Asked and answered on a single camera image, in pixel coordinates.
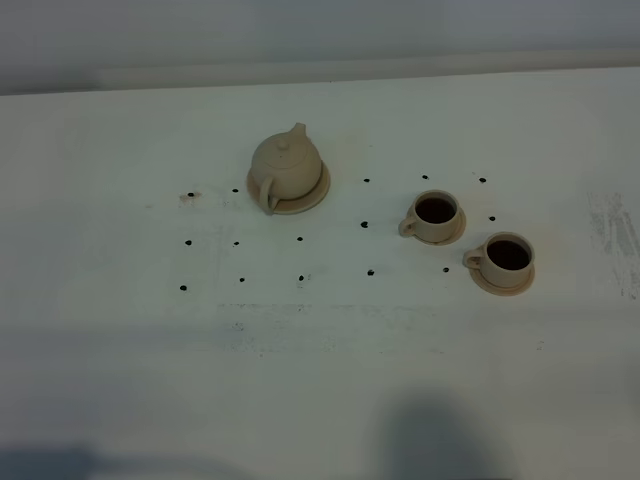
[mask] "stain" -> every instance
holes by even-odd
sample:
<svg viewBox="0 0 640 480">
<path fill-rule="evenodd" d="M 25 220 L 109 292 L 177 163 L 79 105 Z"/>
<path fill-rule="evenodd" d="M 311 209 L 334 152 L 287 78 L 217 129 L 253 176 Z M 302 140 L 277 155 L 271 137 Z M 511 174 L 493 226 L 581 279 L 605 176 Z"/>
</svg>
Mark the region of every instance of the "stain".
<svg viewBox="0 0 640 480">
<path fill-rule="evenodd" d="M 184 195 L 180 195 L 180 203 L 187 207 L 193 207 L 195 206 L 196 200 L 198 200 L 200 197 L 202 197 L 202 193 L 200 192 L 193 191 L 185 193 Z"/>
<path fill-rule="evenodd" d="M 636 300 L 640 294 L 640 242 L 620 193 L 587 194 L 591 244 L 611 264 L 620 295 Z"/>
<path fill-rule="evenodd" d="M 216 306 L 210 335 L 199 340 L 209 347 L 265 357 L 275 352 L 394 356 L 429 349 L 445 357 L 458 342 L 457 335 L 433 314 L 428 306 L 222 303 Z"/>
<path fill-rule="evenodd" d="M 297 288 L 304 288 L 304 284 L 309 280 L 311 280 L 311 275 L 307 275 L 306 277 L 304 275 L 300 275 L 296 281 Z"/>
</svg>

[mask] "teapot lid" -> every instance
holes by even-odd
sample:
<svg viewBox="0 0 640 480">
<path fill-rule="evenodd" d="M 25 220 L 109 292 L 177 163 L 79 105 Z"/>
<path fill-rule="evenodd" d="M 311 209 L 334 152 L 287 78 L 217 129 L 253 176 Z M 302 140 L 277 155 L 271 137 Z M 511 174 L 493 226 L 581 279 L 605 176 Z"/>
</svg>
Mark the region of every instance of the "teapot lid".
<svg viewBox="0 0 640 480">
<path fill-rule="evenodd" d="M 258 145 L 253 162 L 272 168 L 292 168 L 305 159 L 309 143 L 306 126 L 296 123 L 290 131 L 273 135 Z"/>
</svg>

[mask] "white wall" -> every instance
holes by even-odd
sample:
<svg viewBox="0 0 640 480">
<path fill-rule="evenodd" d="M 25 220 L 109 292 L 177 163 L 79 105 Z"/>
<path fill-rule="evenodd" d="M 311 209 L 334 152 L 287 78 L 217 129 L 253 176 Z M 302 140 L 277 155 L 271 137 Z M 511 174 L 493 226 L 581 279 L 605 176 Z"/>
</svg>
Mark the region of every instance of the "white wall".
<svg viewBox="0 0 640 480">
<path fill-rule="evenodd" d="M 633 0 L 5 0 L 0 90 L 103 69 L 640 47 Z"/>
</svg>

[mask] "teapot spout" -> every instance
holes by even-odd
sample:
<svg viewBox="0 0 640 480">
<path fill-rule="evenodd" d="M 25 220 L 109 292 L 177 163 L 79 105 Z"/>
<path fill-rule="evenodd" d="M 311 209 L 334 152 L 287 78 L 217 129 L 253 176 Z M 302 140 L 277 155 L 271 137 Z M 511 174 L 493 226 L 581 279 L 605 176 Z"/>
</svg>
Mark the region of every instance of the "teapot spout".
<svg viewBox="0 0 640 480">
<path fill-rule="evenodd" d="M 291 135 L 303 135 L 307 136 L 307 126 L 304 123 L 296 123 L 291 130 L 289 130 Z"/>
</svg>

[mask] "tea set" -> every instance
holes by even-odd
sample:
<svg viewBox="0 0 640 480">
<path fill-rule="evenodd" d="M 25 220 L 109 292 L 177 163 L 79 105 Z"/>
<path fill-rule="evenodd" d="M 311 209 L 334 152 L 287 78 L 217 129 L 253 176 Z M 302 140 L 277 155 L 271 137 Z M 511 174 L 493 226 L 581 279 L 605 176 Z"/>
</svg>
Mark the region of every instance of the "tea set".
<svg viewBox="0 0 640 480">
<path fill-rule="evenodd" d="M 306 126 L 296 123 L 285 133 L 256 148 L 247 174 L 247 190 L 267 215 L 291 215 L 318 205 L 329 191 L 331 177 Z M 429 190 L 418 195 L 398 225 L 402 237 L 427 245 L 449 245 L 464 233 L 466 216 L 448 192 Z M 464 254 L 463 264 L 473 281 L 494 295 L 526 291 L 535 277 L 535 253 L 523 236 L 511 232 L 491 235 Z"/>
</svg>

